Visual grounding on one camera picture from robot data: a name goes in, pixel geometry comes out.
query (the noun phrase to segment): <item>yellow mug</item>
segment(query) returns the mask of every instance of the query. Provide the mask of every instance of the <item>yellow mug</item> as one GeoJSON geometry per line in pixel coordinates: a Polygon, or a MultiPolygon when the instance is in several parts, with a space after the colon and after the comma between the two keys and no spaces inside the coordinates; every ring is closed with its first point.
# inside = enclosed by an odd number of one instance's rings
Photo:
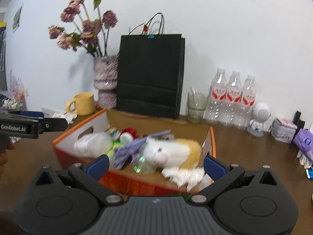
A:
{"type": "Polygon", "coordinates": [[[86,116],[94,113],[96,110],[94,104],[93,93],[81,93],[74,96],[65,107],[66,112],[77,113],[80,116],[86,116]],[[71,105],[74,104],[75,108],[71,110],[71,105]]]}

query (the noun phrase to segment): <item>stuffed animal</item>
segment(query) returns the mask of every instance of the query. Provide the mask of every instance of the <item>stuffed animal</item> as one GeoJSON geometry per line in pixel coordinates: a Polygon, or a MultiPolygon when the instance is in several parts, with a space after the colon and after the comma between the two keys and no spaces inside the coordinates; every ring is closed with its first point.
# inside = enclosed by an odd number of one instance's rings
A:
{"type": "Polygon", "coordinates": [[[148,137],[142,154],[148,162],[158,167],[194,169],[200,160],[201,146],[195,140],[168,141],[148,137]]]}

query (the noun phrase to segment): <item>bottle label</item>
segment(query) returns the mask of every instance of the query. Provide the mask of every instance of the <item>bottle label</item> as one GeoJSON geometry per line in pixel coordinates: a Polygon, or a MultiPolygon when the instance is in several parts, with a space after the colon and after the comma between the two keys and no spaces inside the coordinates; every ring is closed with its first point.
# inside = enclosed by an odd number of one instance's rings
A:
{"type": "Polygon", "coordinates": [[[231,90],[227,92],[226,99],[231,102],[239,102],[241,97],[241,91],[231,90]]]}
{"type": "Polygon", "coordinates": [[[244,105],[253,106],[255,102],[255,95],[243,94],[241,102],[244,105]]]}
{"type": "Polygon", "coordinates": [[[212,88],[211,98],[223,100],[226,97],[226,88],[212,88]]]}

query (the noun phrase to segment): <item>translucent plastic bottle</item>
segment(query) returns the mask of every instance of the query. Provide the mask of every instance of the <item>translucent plastic bottle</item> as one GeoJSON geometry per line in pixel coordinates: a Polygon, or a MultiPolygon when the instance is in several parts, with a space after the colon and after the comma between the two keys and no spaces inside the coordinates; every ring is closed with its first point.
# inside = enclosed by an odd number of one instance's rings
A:
{"type": "Polygon", "coordinates": [[[239,76],[240,72],[233,71],[233,74],[231,75],[227,84],[226,99],[222,105],[224,115],[221,119],[221,123],[225,126],[232,126],[234,124],[237,104],[240,102],[242,95],[242,86],[239,76]]]}
{"type": "Polygon", "coordinates": [[[205,118],[210,123],[217,123],[220,119],[222,101],[226,97],[225,69],[217,69],[209,91],[209,103],[205,118]]]}
{"type": "Polygon", "coordinates": [[[242,97],[236,109],[234,126],[239,129],[246,129],[255,103],[256,87],[255,76],[248,75],[242,87],[242,97]]]}

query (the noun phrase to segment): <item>hand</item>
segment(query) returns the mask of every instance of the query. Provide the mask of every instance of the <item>hand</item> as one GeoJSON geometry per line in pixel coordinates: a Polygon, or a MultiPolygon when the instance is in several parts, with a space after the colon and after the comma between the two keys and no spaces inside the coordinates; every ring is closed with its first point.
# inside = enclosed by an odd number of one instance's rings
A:
{"type": "MultiPolygon", "coordinates": [[[[13,150],[14,149],[14,144],[10,142],[7,146],[8,150],[13,150]]],[[[1,180],[1,175],[4,172],[4,165],[8,161],[8,156],[7,153],[0,154],[0,180],[1,180]]]]}

